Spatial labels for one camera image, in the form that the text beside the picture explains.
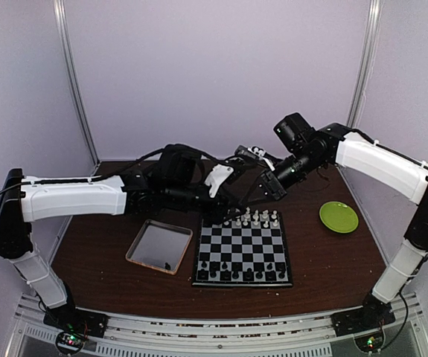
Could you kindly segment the black and grey chessboard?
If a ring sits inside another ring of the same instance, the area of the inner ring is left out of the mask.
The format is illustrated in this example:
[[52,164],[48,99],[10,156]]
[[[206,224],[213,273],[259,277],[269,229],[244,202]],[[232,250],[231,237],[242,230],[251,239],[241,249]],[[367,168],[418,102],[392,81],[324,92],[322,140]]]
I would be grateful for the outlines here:
[[[196,257],[194,259],[194,267],[192,274],[192,285],[203,287],[262,287],[262,288],[289,288],[293,286],[293,276],[291,273],[290,255],[287,247],[287,238],[284,232],[283,217],[278,212],[278,226],[272,227],[271,219],[272,211],[269,211],[269,218],[263,220],[259,213],[258,227],[252,225],[254,219],[251,214],[249,225],[243,227],[244,218],[237,218],[241,221],[241,226],[237,227],[232,219],[230,227],[213,225],[204,219],[200,221],[199,238],[196,241]],[[268,221],[269,227],[264,228],[263,222]],[[208,266],[201,267],[202,261],[206,261]],[[209,273],[213,270],[209,269],[210,262],[218,262],[217,276],[211,279]],[[228,265],[227,269],[221,269],[223,262]],[[272,270],[267,270],[268,263],[273,264]],[[285,264],[285,278],[278,278],[276,263]],[[251,268],[253,270],[253,281],[245,281],[243,273]],[[197,272],[205,270],[206,279],[198,280]],[[231,272],[230,281],[222,281],[220,275],[222,271]],[[232,278],[232,272],[239,271],[240,276],[237,280]],[[256,273],[263,272],[263,279],[258,280]],[[275,279],[268,281],[266,273],[268,271],[275,272]]]

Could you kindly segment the wooden tray with mirror base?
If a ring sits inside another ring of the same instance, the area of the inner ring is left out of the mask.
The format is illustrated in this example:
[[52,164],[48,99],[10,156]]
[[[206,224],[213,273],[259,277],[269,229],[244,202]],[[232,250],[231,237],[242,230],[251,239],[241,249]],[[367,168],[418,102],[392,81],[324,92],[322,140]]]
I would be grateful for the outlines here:
[[[176,275],[193,235],[189,228],[147,219],[128,248],[125,260]],[[165,269],[165,263],[171,265],[171,270]]]

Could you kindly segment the black king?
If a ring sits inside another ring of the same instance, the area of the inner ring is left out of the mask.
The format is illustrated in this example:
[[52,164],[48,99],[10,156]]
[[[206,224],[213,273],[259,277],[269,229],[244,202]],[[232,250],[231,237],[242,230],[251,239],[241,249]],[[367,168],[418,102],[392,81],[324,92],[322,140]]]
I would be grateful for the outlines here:
[[253,270],[251,268],[248,268],[244,273],[243,273],[243,278],[245,281],[253,281],[254,280],[254,276],[253,276]]

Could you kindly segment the black rook corner piece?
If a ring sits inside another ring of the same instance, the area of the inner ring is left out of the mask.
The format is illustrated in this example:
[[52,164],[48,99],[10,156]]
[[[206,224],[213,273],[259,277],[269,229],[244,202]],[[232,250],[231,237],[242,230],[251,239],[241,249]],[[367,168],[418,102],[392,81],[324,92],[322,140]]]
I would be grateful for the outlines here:
[[205,280],[206,279],[206,275],[205,275],[206,271],[205,270],[200,270],[197,272],[197,279],[198,280]]

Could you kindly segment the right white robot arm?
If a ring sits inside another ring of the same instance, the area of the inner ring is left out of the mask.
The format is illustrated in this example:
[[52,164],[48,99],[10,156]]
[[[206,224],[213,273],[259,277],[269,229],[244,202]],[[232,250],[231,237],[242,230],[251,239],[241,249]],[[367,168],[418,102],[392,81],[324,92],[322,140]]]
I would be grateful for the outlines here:
[[428,255],[428,163],[393,150],[359,129],[332,123],[314,129],[302,118],[283,119],[274,128],[288,151],[275,158],[258,147],[238,147],[236,155],[265,164],[260,186],[270,199],[322,166],[341,170],[366,214],[386,270],[357,312],[360,326],[370,329],[386,315],[390,302],[419,272]]

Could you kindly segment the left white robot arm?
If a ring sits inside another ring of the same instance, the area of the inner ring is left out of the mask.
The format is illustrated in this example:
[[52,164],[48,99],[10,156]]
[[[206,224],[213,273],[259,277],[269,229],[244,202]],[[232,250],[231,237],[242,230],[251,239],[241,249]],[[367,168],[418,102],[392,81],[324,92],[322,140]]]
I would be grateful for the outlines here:
[[223,223],[246,209],[224,189],[233,172],[232,167],[217,165],[194,183],[191,177],[159,175],[152,167],[72,178],[40,178],[12,169],[0,190],[0,258],[11,262],[53,310],[58,323],[75,330],[83,322],[82,313],[74,308],[67,283],[39,252],[33,225],[75,216],[121,216],[163,209],[194,211]]

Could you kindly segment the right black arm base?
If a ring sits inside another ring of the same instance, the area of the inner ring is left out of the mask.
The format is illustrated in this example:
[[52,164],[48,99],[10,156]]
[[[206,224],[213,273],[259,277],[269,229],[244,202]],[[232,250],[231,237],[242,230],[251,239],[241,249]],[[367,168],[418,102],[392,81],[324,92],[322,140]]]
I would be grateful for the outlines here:
[[357,349],[363,353],[378,353],[385,347],[384,327],[396,321],[391,310],[371,315],[364,308],[336,312],[330,318],[336,336],[352,335]]

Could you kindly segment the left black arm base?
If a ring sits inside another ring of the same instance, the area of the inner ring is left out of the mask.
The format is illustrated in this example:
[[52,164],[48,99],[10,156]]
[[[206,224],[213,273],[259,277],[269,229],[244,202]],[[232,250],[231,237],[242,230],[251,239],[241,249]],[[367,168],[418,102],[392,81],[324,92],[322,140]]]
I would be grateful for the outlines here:
[[102,313],[77,309],[71,322],[56,318],[52,312],[46,312],[43,323],[56,327],[54,345],[64,356],[72,356],[86,347],[90,338],[104,337],[109,317]]

